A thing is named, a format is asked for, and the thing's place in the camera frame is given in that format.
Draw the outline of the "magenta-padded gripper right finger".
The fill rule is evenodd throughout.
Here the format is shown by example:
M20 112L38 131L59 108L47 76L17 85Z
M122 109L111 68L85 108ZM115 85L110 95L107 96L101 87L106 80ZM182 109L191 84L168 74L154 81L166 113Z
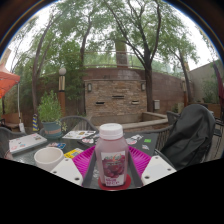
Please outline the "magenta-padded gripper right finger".
M160 155L149 156L134 147L129 147L129 167L137 188L176 172Z

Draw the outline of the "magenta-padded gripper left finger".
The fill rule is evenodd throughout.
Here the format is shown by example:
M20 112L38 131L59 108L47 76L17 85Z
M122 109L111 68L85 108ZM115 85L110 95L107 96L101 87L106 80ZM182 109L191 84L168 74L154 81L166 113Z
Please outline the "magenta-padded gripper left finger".
M51 173L76 185L89 188L95 167L95 147L84 150L73 159L64 158Z

